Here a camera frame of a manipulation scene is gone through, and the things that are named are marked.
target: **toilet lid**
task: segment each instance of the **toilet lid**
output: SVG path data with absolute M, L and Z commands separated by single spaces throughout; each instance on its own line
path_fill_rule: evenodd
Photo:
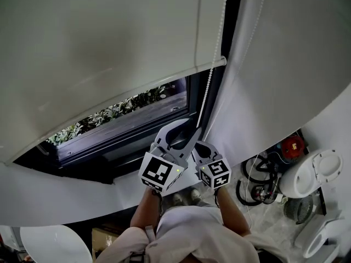
M 313 158 L 313 168 L 319 183 L 327 183 L 337 178 L 342 170 L 342 157 L 335 150 L 320 152 Z

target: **red object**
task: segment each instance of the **red object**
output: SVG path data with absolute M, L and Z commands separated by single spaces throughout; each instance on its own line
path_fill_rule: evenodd
M 300 136 L 290 136 L 281 142 L 281 152 L 285 159 L 293 160 L 302 155 L 305 143 Z

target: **person's right arm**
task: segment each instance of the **person's right arm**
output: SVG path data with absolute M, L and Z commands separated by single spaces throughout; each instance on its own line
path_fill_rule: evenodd
M 220 207 L 220 213 L 225 227 L 242 237 L 251 234 L 250 227 L 248 226 L 244 215 L 233 202 L 224 186 L 218 189 L 217 202 Z

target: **green leaves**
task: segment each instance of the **green leaves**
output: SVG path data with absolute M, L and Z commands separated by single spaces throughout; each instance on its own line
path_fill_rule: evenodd
M 47 139 L 56 146 L 62 144 L 63 142 L 69 141 L 83 133 L 86 133 L 102 124 L 105 124 L 115 118 L 123 116 L 125 114 L 131 113 L 138 110 L 144 106 L 157 102 L 161 99 L 167 97 L 166 93 L 169 89 L 174 89 L 174 85 L 162 85 L 158 88 L 147 90 L 141 94 L 132 96 L 129 99 L 125 99 L 117 104 L 111 105 L 87 118 L 71 125 L 53 136 Z

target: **white shirt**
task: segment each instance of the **white shirt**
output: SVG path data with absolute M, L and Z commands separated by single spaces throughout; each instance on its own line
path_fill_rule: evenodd
M 190 253 L 203 263 L 259 263 L 256 249 L 264 249 L 287 262 L 270 238 L 241 237 L 224 227 L 218 208 L 184 206 L 164 214 L 153 242 L 144 230 L 128 228 L 101 253 L 96 263 L 124 262 L 131 254 L 142 251 L 151 263 L 178 263 Z

